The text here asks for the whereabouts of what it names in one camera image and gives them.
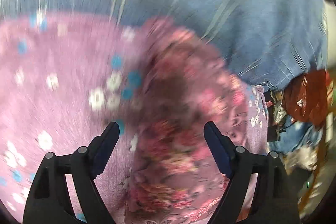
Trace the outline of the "mauve floral print garment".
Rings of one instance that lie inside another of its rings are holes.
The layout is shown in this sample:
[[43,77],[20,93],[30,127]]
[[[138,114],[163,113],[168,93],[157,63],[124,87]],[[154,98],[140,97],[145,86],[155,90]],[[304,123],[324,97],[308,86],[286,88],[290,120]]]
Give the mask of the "mauve floral print garment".
[[243,84],[191,30],[168,19],[150,20],[144,29],[146,69],[125,222],[192,223],[214,212],[228,185],[205,141],[205,124],[245,143]]

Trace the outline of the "pile of mixed clothes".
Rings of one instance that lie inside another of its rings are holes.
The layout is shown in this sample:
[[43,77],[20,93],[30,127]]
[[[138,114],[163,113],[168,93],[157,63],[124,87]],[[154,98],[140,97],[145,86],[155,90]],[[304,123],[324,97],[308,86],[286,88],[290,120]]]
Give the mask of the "pile of mixed clothes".
[[268,150],[282,156],[288,174],[295,168],[315,170],[318,160],[318,145],[322,130],[311,123],[294,120],[282,107],[282,92],[264,93],[269,115]]

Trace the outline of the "red shiny plastic bag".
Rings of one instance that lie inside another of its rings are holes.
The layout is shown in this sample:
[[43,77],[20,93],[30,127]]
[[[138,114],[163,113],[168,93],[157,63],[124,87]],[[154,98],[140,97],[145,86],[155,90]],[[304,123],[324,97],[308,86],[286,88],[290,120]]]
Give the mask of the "red shiny plastic bag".
[[326,69],[301,74],[285,88],[282,107],[295,121],[322,128],[335,111],[334,81]]

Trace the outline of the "pink flowered bed sheet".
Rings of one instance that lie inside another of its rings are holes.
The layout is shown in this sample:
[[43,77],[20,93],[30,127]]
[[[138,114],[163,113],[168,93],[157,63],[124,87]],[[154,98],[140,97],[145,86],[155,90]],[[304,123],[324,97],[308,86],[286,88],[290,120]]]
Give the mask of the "pink flowered bed sheet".
[[[144,25],[117,26],[105,16],[68,13],[1,24],[1,201],[17,221],[42,157],[72,153],[115,121],[120,138],[95,183],[115,221],[126,223],[146,69]],[[263,154],[263,88],[229,72],[243,84],[247,103],[241,146]]]

